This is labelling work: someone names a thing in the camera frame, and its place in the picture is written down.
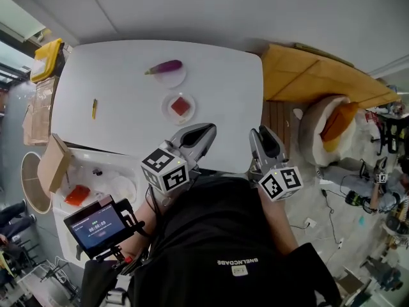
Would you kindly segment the person's left forearm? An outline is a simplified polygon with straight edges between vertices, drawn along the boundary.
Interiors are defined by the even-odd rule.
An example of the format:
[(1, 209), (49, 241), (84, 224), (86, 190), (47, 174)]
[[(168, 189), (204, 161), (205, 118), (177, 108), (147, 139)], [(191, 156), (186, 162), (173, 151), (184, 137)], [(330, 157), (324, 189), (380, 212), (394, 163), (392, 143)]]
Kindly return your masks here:
[(154, 236), (155, 229), (162, 216), (160, 204), (155, 199), (151, 185), (145, 194), (145, 199), (134, 212), (137, 221), (135, 233), (121, 244), (121, 252), (126, 257), (136, 258), (144, 248), (147, 248)]

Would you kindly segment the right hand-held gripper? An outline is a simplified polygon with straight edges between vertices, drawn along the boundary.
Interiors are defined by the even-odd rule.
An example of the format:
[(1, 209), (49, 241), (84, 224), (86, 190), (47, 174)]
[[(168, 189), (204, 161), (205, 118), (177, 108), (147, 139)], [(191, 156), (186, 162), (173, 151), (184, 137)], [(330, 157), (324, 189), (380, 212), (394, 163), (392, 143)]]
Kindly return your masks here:
[[(289, 198), (303, 188), (298, 168), (285, 163), (285, 146), (272, 129), (265, 125), (258, 130), (251, 129), (249, 141), (252, 156), (259, 165), (251, 166), (249, 178), (260, 186), (270, 201)], [(269, 164), (268, 158), (278, 163)]]

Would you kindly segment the person's black shirt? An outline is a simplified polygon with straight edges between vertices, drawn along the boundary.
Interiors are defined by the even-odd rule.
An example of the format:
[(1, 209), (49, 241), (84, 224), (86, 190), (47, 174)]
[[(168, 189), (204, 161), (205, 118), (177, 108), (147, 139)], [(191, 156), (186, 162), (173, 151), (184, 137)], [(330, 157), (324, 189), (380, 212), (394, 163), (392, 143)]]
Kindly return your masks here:
[(88, 261), (81, 307), (340, 307), (312, 244), (278, 251), (260, 187), (200, 177), (169, 203), (154, 195), (162, 216), (148, 258), (128, 271), (128, 286), (118, 285), (112, 261)]

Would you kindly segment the red plastic-wrapped packet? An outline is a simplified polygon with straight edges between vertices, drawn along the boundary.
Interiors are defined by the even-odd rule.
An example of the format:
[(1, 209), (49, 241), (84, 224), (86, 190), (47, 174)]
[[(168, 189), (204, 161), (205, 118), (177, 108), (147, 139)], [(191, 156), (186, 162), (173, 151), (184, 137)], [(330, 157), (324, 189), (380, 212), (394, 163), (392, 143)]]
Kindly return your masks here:
[(75, 188), (65, 198), (65, 203), (79, 207), (89, 196), (90, 189), (84, 185), (76, 185)]

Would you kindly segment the person's right forearm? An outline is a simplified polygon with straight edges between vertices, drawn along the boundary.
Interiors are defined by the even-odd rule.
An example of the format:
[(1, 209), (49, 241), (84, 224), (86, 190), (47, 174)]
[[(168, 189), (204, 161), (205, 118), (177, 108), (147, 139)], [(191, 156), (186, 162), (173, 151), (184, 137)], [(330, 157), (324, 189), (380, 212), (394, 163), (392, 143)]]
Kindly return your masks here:
[(296, 250), (298, 243), (289, 224), (285, 201), (271, 201), (264, 195), (260, 200), (276, 248), (284, 256), (290, 254)]

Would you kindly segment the purple eggplant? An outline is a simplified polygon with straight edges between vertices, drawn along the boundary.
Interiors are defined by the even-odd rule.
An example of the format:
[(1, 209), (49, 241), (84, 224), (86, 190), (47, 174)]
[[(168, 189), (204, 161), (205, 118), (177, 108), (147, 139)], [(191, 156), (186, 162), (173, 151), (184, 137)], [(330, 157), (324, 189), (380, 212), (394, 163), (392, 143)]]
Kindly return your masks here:
[(180, 60), (174, 59), (155, 65), (145, 71), (145, 75), (156, 75), (179, 70), (183, 66)]

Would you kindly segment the open cardboard box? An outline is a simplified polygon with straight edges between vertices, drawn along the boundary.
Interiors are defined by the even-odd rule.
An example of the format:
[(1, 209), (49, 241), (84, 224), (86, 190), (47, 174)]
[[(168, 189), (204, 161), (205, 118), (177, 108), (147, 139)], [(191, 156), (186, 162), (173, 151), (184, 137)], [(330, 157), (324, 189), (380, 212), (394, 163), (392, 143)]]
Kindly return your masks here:
[(38, 164), (37, 175), (45, 193), (56, 193), (71, 161), (71, 151), (61, 138), (52, 133)]

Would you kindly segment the black monitor screen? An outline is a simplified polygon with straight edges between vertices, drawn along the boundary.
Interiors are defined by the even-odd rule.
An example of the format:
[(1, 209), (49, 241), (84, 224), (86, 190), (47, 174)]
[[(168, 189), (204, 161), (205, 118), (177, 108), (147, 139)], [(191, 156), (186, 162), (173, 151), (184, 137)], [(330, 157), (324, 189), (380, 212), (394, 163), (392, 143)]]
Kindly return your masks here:
[(116, 202), (108, 195), (70, 214), (64, 224), (77, 241), (77, 259), (84, 252), (97, 262), (110, 256), (122, 262), (120, 243), (135, 233), (137, 221), (126, 198)]

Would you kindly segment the flattened cardboard sheets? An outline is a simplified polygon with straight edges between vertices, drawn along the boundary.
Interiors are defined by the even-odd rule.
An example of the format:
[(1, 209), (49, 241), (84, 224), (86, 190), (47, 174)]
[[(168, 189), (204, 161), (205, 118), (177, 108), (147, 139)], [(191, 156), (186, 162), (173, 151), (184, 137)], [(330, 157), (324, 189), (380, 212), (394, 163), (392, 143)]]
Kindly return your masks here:
[(48, 143), (58, 82), (59, 77), (52, 76), (36, 84), (35, 94), (29, 100), (22, 124), (23, 142), (26, 146)]

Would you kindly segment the white round plate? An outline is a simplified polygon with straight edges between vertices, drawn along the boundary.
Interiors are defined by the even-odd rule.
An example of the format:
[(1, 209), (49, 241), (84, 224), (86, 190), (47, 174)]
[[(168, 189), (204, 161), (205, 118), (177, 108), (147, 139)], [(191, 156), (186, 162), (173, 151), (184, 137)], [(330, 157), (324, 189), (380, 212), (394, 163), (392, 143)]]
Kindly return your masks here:
[(165, 89), (173, 89), (179, 86), (186, 78), (187, 71), (184, 65), (179, 69), (172, 72), (164, 72), (161, 74), (155, 74), (153, 77), (158, 82), (160, 87)]

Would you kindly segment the white pet bed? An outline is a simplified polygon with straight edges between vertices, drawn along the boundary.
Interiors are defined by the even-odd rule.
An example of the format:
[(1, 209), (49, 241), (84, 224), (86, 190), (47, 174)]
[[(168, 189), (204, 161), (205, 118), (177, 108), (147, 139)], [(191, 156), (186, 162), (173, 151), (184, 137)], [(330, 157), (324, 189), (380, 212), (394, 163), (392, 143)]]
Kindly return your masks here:
[(304, 113), (299, 126), (298, 145), (300, 153), (310, 164), (325, 167), (346, 156), (356, 130), (355, 117), (340, 135), (339, 143), (332, 152), (324, 148), (320, 134), (335, 108), (349, 102), (348, 97), (333, 95), (309, 106)]

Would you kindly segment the yellow box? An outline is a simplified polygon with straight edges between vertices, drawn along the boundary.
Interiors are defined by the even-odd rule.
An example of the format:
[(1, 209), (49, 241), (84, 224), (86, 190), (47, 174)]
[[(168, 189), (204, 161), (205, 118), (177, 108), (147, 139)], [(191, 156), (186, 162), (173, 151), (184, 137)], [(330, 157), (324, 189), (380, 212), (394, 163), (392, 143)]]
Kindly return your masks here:
[(64, 61), (64, 42), (61, 38), (46, 43), (35, 51), (30, 80), (38, 83), (52, 76), (60, 61)]

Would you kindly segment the orange cushion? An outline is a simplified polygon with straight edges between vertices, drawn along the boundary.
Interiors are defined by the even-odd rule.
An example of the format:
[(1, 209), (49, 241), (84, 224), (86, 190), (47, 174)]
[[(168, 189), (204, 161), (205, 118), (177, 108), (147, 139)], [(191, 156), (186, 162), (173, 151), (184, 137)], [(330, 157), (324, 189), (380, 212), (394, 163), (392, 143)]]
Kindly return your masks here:
[(358, 109), (357, 102), (338, 105), (327, 119), (320, 134), (322, 141), (326, 143), (337, 139), (348, 128)]

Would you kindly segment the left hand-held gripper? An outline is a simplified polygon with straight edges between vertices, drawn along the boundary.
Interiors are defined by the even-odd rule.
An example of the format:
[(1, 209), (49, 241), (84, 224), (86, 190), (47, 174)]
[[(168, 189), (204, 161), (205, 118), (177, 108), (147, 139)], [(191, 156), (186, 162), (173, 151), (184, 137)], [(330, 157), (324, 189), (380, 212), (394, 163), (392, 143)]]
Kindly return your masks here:
[(197, 123), (176, 132), (140, 162), (146, 181), (160, 193), (171, 193), (192, 181), (191, 171), (209, 151), (216, 125)]

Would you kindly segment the white bowl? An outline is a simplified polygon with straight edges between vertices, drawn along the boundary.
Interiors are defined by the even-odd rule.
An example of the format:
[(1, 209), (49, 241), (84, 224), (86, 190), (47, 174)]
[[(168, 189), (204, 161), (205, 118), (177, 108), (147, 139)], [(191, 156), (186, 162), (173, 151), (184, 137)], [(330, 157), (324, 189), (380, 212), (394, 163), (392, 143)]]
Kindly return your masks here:
[(127, 177), (118, 176), (110, 182), (111, 195), (116, 200), (126, 198), (130, 203), (136, 201), (137, 190), (134, 183)]

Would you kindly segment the black office chair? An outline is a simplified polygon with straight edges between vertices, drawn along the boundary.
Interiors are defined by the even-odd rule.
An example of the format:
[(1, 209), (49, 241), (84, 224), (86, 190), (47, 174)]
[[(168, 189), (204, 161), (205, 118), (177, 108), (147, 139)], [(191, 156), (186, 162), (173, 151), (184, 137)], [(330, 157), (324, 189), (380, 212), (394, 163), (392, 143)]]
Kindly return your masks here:
[(381, 156), (383, 147), (387, 147), (389, 154), (397, 154), (401, 139), (401, 132), (405, 128), (405, 120), (403, 118), (391, 118), (382, 114), (374, 114), (374, 121), (379, 130), (380, 138), (371, 138), (371, 142), (380, 142), (379, 152), (377, 156)]

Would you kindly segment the round beige bin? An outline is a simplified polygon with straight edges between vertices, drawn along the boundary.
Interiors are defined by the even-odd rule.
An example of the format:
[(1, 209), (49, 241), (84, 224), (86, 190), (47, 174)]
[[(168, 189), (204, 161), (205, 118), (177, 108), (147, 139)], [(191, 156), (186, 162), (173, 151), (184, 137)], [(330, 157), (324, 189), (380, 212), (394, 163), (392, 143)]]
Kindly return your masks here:
[(52, 200), (50, 192), (45, 191), (37, 175), (40, 156), (36, 152), (28, 152), (23, 157), (20, 167), (22, 189), (27, 202), (39, 214), (50, 211)]

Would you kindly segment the white counter basin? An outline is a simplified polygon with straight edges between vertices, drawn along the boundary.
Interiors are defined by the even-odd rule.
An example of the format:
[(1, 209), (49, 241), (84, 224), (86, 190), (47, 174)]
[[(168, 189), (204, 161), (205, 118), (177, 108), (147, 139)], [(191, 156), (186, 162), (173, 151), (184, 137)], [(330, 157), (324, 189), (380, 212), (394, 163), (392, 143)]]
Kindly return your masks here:
[[(140, 175), (138, 159), (128, 155), (79, 148), (73, 148), (71, 152), (72, 159), (68, 171), (60, 188), (52, 195), (53, 207), (57, 207), (70, 215), (107, 195), (111, 195), (110, 182), (118, 176), (127, 177), (134, 183), (137, 198), (131, 204), (137, 205), (138, 194), (140, 193), (138, 188)], [(79, 207), (65, 203), (66, 196), (76, 185), (84, 185), (91, 190), (89, 196)]]

